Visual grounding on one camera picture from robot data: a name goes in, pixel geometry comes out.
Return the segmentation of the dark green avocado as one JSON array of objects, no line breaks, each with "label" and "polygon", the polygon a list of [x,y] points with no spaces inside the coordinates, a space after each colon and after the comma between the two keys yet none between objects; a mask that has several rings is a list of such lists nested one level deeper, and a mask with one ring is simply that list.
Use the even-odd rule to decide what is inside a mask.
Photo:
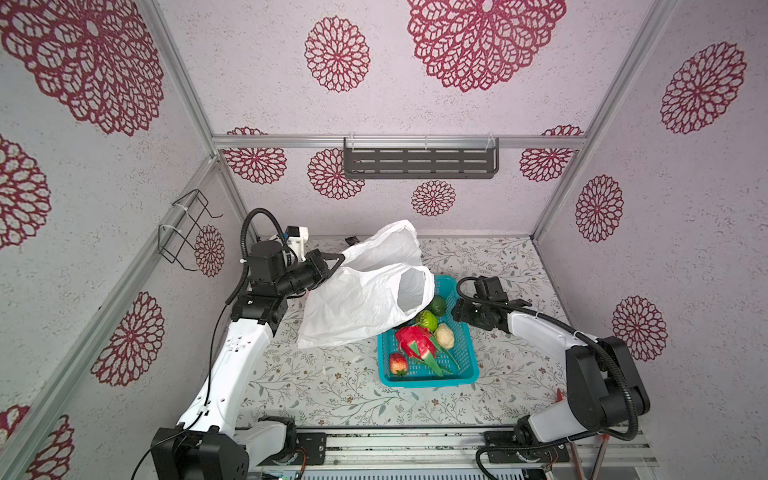
[{"label": "dark green avocado", "polygon": [[431,312],[436,318],[443,317],[448,310],[445,298],[441,295],[435,295],[431,302],[428,304],[427,310]]}]

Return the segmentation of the beige potato fruit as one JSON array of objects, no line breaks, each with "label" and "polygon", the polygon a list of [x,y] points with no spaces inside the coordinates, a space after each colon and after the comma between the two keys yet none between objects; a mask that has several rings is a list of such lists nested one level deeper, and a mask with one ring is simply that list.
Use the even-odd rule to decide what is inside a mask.
[{"label": "beige potato fruit", "polygon": [[451,350],[455,345],[455,336],[453,330],[446,325],[445,323],[441,323],[438,325],[436,330],[433,332],[433,335],[437,341],[437,343],[445,350]]}]

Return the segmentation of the light green fruit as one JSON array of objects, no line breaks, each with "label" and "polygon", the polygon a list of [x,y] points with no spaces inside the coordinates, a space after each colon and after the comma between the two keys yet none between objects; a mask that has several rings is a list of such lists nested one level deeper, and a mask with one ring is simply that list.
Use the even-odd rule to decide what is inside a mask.
[{"label": "light green fruit", "polygon": [[414,324],[433,333],[439,327],[439,318],[430,310],[423,310],[414,318]]}]

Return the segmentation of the white plastic bag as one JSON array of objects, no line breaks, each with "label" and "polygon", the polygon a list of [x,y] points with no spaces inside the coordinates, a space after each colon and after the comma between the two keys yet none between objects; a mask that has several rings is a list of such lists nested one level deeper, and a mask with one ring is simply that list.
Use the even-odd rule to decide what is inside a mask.
[{"label": "white plastic bag", "polygon": [[434,274],[421,254],[408,220],[390,223],[348,247],[340,268],[308,295],[297,347],[355,343],[415,317],[435,295]]}]

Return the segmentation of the pink dragon fruit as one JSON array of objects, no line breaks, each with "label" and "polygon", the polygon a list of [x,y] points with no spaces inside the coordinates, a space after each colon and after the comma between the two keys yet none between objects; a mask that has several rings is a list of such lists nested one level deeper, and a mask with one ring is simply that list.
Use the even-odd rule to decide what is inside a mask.
[{"label": "pink dragon fruit", "polygon": [[449,350],[443,349],[436,341],[433,333],[419,326],[408,326],[395,333],[399,347],[407,356],[428,367],[435,375],[443,377],[453,374],[453,370],[439,363],[440,356],[446,357],[453,366],[457,367]]}]

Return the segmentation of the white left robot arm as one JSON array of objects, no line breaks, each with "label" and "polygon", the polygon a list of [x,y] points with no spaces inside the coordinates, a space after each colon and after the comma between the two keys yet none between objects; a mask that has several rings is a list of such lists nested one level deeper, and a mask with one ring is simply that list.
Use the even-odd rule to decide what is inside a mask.
[{"label": "white left robot arm", "polygon": [[288,462],[299,448],[290,417],[265,416],[237,431],[248,371],[274,338],[287,302],[319,287],[345,257],[314,249],[298,256],[284,240],[245,248],[238,285],[225,302],[231,321],[209,351],[209,374],[173,428],[160,428],[148,450],[160,479],[244,479],[267,460]]}]

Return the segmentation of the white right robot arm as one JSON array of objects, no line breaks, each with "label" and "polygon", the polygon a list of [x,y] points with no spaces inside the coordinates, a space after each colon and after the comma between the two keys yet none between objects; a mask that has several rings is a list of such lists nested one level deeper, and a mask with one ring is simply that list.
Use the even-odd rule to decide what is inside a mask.
[{"label": "white right robot arm", "polygon": [[566,398],[518,420],[515,447],[533,450],[595,435],[635,439],[651,404],[623,340],[586,334],[526,300],[511,299],[497,277],[464,277],[456,292],[457,321],[520,337],[565,369]]}]

